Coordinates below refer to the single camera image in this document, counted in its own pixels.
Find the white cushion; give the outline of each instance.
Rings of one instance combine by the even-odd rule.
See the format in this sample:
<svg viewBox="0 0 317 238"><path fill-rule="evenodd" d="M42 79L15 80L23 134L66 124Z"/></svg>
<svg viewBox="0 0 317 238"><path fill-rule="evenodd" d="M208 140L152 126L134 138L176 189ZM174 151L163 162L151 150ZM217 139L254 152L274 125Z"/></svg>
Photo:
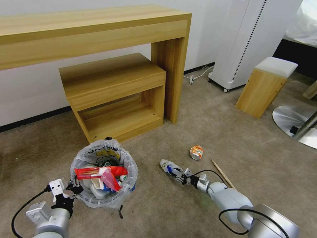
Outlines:
<svg viewBox="0 0 317 238"><path fill-rule="evenodd" d="M287 60L267 57L254 68L268 73L276 74L284 78L288 78L294 72L297 66L298 64Z"/></svg>

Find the white bedsheet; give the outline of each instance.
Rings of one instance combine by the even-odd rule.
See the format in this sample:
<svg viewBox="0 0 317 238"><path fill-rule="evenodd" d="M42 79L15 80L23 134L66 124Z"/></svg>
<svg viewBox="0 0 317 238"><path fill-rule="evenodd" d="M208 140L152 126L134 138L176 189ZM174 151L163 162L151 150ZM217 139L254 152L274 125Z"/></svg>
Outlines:
<svg viewBox="0 0 317 238"><path fill-rule="evenodd" d="M303 44L317 47L317 0L303 0L296 19L285 33L288 37Z"/></svg>

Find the white air purifier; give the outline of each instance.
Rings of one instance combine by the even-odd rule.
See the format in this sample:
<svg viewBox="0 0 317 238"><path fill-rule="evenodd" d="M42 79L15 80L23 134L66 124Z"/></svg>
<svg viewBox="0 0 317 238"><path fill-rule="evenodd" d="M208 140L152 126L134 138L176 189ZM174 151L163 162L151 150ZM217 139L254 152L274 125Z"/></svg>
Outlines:
<svg viewBox="0 0 317 238"><path fill-rule="evenodd" d="M233 0L209 82L224 92L246 84L253 68L272 56L302 0Z"/></svg>

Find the black cable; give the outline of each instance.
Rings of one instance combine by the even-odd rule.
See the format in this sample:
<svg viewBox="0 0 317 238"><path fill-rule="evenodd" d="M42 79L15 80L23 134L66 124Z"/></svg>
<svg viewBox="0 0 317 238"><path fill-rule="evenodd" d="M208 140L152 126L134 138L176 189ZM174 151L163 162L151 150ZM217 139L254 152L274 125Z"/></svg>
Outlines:
<svg viewBox="0 0 317 238"><path fill-rule="evenodd" d="M30 202L32 202L35 198L37 198L38 196L42 195L43 193L49 192L49 191L51 191L51 189L50 189L49 185L47 185L46 188L45 188L42 192L38 193L37 195L35 195L34 197L32 197L30 200L28 200L28 201L14 214L14 216L13 216L13 218L12 218L12 221L11 221L11 229L12 229L13 234L14 234L16 237L18 237L18 238L23 238L22 236L20 236L20 235L16 232L16 230L15 230L15 228L14 228L14 221L15 221L17 215L20 213L20 211L21 211L23 208L25 208L25 207L26 207Z"/></svg>
<svg viewBox="0 0 317 238"><path fill-rule="evenodd" d="M200 173L202 173L202 172L205 172L205 171L213 172L214 174L216 174L216 175L221 179L221 181L222 181L224 184L226 184L226 183L224 182L224 180L222 179L222 177L221 177L219 174L217 174L215 171L213 171L213 170L202 170L202 171L199 171L199 172L193 174L193 176L195 176L195 175L197 175L197 174L200 174Z"/></svg>
<svg viewBox="0 0 317 238"><path fill-rule="evenodd" d="M255 210L252 210L252 209L247 209L247 208L232 208L232 209L226 209L226 210L223 210L219 213L218 215L218 219L221 221L221 223L226 227L228 228L231 232L233 232L234 234L237 234L237 235L245 235L246 233L248 233L249 231L246 230L245 232L242 232L242 233L239 233L239 232L236 232L234 230L232 230L227 224L224 223L224 221L221 219L221 215L223 213L226 213L226 212L230 212L230 211L242 211L242 212L251 212L251 213L255 213L255 214L259 214L261 215L262 217L268 219L270 222L272 222L274 225L276 225L280 231L285 235L286 238L290 238L288 236L288 234L286 233L286 231L276 222L274 221L272 218L270 218L269 216L265 215L264 213L262 212L258 212L258 211L255 211Z"/></svg>

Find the wooden stool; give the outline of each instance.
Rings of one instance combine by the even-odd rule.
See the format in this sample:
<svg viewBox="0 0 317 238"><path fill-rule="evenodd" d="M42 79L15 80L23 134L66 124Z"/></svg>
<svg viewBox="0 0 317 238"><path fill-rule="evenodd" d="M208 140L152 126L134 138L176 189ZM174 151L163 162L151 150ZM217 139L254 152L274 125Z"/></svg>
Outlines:
<svg viewBox="0 0 317 238"><path fill-rule="evenodd" d="M236 108L260 118L298 64L267 57L255 66Z"/></svg>
<svg viewBox="0 0 317 238"><path fill-rule="evenodd" d="M89 142L106 137L124 141L163 124L165 71L140 53L59 72Z"/></svg>

